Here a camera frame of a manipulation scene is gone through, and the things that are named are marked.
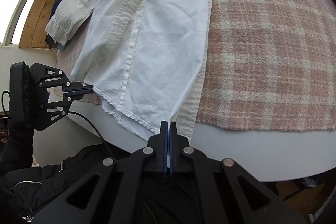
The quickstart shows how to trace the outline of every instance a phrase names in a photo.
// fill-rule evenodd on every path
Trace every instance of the wooden wall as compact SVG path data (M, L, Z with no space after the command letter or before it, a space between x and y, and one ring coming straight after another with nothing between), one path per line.
M45 48L44 30L55 0L35 0L22 31L19 47Z

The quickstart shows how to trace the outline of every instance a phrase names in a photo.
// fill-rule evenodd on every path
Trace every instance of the plaid fabric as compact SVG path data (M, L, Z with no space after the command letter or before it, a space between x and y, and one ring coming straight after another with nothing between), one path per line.
M213 0L197 122L335 129L335 28L331 0Z

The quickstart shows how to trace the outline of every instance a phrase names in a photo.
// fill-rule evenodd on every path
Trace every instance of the white wall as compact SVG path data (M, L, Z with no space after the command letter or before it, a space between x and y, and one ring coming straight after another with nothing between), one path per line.
M34 133L34 156L40 166L59 165L82 148L102 143L102 140L68 117L64 117L43 131Z
M18 48L17 46L0 46L0 92L9 90L9 72L11 65L25 61L31 66L41 63L50 67L56 66L56 51L37 48ZM4 96L4 105L8 110L9 98Z

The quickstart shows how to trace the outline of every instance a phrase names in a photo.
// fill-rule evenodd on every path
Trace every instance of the white fabric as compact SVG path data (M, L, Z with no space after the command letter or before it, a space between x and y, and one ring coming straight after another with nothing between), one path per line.
M93 12L71 76L147 140L176 119L191 138L202 92L212 0L63 0L46 31L65 45Z

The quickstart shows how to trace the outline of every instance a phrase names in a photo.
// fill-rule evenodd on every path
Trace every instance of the white table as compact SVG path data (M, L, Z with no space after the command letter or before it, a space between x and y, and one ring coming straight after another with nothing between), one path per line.
M128 152L147 144L120 126L101 105L74 101L70 110L87 117L108 142ZM81 117L68 117L96 134ZM247 132L196 123L190 145L209 158L230 157L264 182L303 178L336 167L336 131Z

